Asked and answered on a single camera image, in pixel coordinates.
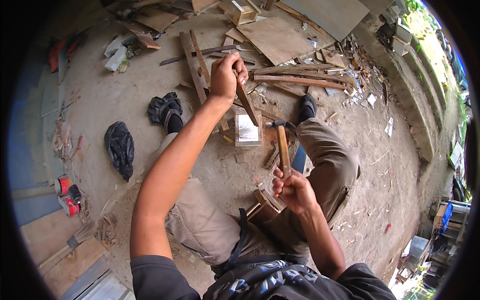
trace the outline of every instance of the hammer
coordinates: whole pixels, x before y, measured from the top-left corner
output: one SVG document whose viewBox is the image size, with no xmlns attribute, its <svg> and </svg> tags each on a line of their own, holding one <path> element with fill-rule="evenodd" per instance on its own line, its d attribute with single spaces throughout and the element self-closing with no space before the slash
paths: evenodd
<svg viewBox="0 0 480 300">
<path fill-rule="evenodd" d="M 276 128 L 276 137 L 278 139 L 278 153 L 280 155 L 280 169 L 283 172 L 282 179 L 286 179 L 292 175 L 290 170 L 290 155 L 288 154 L 287 136 L 285 128 L 290 131 L 295 130 L 295 125 L 287 121 L 265 122 L 265 128 Z M 283 187 L 282 195 L 290 195 L 295 192 L 293 187 Z"/>
</svg>

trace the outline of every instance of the hammer head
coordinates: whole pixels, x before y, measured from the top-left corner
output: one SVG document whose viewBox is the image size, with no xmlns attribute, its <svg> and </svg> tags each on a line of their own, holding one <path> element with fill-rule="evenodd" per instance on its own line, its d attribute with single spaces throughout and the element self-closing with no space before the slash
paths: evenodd
<svg viewBox="0 0 480 300">
<path fill-rule="evenodd" d="M 283 126 L 290 131 L 295 131 L 295 125 L 292 122 L 275 120 L 273 122 L 265 122 L 265 128 L 277 128 L 278 126 Z"/>
</svg>

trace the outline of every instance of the foot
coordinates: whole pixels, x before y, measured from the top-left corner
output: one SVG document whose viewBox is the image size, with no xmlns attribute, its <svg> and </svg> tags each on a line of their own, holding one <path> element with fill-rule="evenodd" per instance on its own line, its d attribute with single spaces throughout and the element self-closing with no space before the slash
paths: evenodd
<svg viewBox="0 0 480 300">
<path fill-rule="evenodd" d="M 310 94 L 306 94 L 300 99 L 299 112 L 298 124 L 309 118 L 315 118 L 317 113 L 317 104 L 315 103 L 315 99 Z"/>
<path fill-rule="evenodd" d="M 183 128 L 181 115 L 183 109 L 177 94 L 172 92 L 163 98 L 153 97 L 147 110 L 148 118 L 152 124 L 163 125 L 167 134 L 180 132 Z"/>
</svg>

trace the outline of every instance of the hand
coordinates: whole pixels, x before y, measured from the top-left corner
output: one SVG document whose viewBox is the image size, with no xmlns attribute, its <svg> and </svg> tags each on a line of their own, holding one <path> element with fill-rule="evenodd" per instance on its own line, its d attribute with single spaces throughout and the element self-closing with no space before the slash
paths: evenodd
<svg viewBox="0 0 480 300">
<path fill-rule="evenodd" d="M 210 97 L 227 101 L 230 107 L 237 93 L 237 83 L 244 85 L 248 79 L 247 68 L 238 52 L 234 52 L 212 63 Z"/>
<path fill-rule="evenodd" d="M 282 192 L 284 186 L 292 186 L 295 188 L 295 193 L 290 195 L 281 195 L 283 202 L 296 215 L 301 215 L 306 211 L 318 209 L 320 206 L 317 203 L 315 192 L 313 191 L 310 181 L 300 172 L 291 169 L 292 175 L 286 179 L 283 177 L 283 172 L 276 168 L 274 175 L 278 178 L 273 179 L 273 191 L 277 194 Z"/>
</svg>

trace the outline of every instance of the black t-shirt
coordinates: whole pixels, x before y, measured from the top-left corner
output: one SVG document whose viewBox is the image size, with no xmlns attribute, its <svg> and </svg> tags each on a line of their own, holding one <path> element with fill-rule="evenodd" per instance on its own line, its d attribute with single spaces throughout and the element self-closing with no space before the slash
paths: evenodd
<svg viewBox="0 0 480 300">
<path fill-rule="evenodd" d="M 199 300 L 200 295 L 167 257 L 145 255 L 130 263 L 137 300 Z M 204 294 L 226 299 L 395 299 L 366 264 L 354 264 L 336 281 L 283 260 L 243 264 L 226 272 Z"/>
</svg>

